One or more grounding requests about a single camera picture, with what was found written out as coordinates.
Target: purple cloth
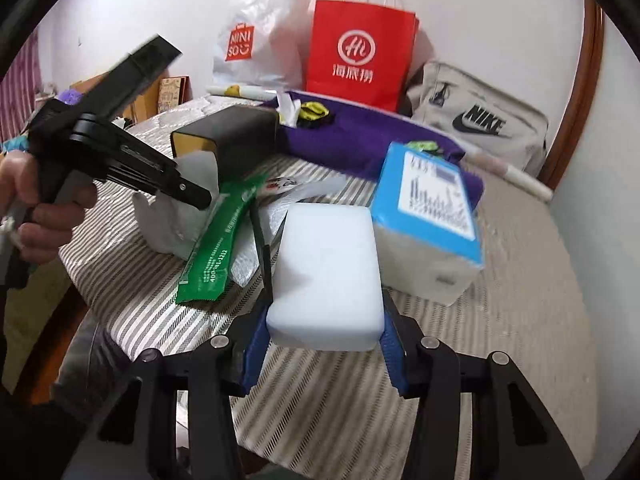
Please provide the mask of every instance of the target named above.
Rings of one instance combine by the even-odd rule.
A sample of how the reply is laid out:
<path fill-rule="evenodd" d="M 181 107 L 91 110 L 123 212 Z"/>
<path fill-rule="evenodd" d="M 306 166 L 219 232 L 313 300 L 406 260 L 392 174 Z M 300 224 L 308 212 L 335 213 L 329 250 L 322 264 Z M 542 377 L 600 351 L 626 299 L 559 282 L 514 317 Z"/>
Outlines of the purple cloth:
<path fill-rule="evenodd" d="M 421 124 L 411 123 L 376 110 L 351 105 L 328 98 L 289 92 L 292 99 L 303 103 L 322 103 L 335 114 L 333 124 L 317 129 L 281 126 L 279 149 L 343 173 L 377 181 L 386 150 L 392 142 L 406 144 L 412 140 L 434 140 L 442 149 L 442 158 L 456 166 L 465 155 L 453 140 Z M 276 108 L 277 100 L 265 103 Z M 473 209 L 476 208 L 484 184 L 473 173 L 462 170 L 462 179 Z"/>
<path fill-rule="evenodd" d="M 80 99 L 82 99 L 82 94 L 78 90 L 68 88 L 60 92 L 56 99 L 67 105 L 77 105 L 80 102 Z"/>

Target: striped mattress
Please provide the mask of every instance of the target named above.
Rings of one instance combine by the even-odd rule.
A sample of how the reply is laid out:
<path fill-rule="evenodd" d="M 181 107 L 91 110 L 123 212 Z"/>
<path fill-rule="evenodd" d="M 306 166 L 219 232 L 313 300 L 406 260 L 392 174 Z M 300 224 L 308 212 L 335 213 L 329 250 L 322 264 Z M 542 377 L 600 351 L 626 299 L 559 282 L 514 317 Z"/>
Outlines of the striped mattress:
<path fill-rule="evenodd" d="M 208 97 L 138 124 L 131 131 L 170 156 L 169 132 L 242 102 Z M 401 313 L 457 352 L 507 352 L 555 418 L 578 462 L 596 435 L 594 343 L 568 253 L 546 206 L 493 175 L 478 206 L 485 270 L 455 304 L 392 291 Z M 258 171 L 321 180 L 337 172 L 279 155 Z M 220 300 L 175 304 L 183 261 L 147 247 L 131 191 L 98 186 L 97 206 L 61 251 L 68 273 L 114 340 L 133 359 L 155 347 L 188 351 L 251 309 L 262 288 L 229 285 Z M 368 205 L 375 184 L 350 177 L 316 202 Z M 277 246 L 272 249 L 273 264 Z M 187 395 L 180 396 L 186 405 Z M 400 478 L 416 400 L 391 386 L 380 350 L 316 352 L 270 346 L 258 385 L 232 399 L 238 442 L 272 462 L 318 480 Z M 456 478 L 468 478 L 471 406 L 462 398 Z"/>

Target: cardboard box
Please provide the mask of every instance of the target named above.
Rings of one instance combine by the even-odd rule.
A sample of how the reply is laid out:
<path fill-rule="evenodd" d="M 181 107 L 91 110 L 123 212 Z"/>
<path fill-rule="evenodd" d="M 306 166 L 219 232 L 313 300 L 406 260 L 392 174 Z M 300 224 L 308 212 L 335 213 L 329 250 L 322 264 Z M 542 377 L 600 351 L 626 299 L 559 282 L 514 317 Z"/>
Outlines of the cardboard box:
<path fill-rule="evenodd" d="M 451 304 L 482 269 L 460 170 L 396 142 L 371 205 L 383 285 Z"/>
<path fill-rule="evenodd" d="M 187 101 L 188 76 L 167 77 L 160 82 L 158 91 L 158 113 L 171 110 Z"/>
<path fill-rule="evenodd" d="M 77 81 L 70 87 L 79 91 L 81 94 L 86 94 L 91 88 L 96 86 L 107 73 L 97 75 L 91 79 L 85 81 Z M 118 115 L 122 115 L 128 119 L 131 119 L 134 123 L 141 123 L 148 118 L 158 114 L 158 92 L 160 88 L 160 81 L 166 77 L 166 71 L 164 71 L 158 79 L 156 79 L 149 88 L 145 90 L 143 94 L 136 97 L 136 100 L 128 105 L 124 110 L 120 110 Z"/>

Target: gray nike bag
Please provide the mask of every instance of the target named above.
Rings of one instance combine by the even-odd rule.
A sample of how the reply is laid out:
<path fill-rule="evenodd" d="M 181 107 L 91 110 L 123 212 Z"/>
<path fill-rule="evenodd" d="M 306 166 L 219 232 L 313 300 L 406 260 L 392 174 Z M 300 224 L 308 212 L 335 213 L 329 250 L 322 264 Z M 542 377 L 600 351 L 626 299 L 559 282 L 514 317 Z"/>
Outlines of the gray nike bag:
<path fill-rule="evenodd" d="M 407 92 L 414 121 L 467 140 L 537 176 L 546 157 L 548 119 L 451 65 L 424 65 L 422 84 Z"/>

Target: hand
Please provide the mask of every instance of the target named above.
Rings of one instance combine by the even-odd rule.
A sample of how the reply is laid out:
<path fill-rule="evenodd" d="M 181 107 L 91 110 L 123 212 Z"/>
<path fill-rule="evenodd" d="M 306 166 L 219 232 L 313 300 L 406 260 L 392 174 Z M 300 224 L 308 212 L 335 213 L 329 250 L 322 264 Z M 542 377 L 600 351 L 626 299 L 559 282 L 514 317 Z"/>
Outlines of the hand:
<path fill-rule="evenodd" d="M 32 264 L 45 264 L 58 256 L 58 249 L 71 241 L 72 229 L 84 221 L 84 210 L 98 200 L 94 184 L 76 192 L 68 204 L 41 204 L 38 196 L 38 165 L 33 155 L 12 151 L 0 162 L 0 216 L 15 197 L 34 207 L 32 222 L 18 228 L 23 244 L 20 256 Z"/>

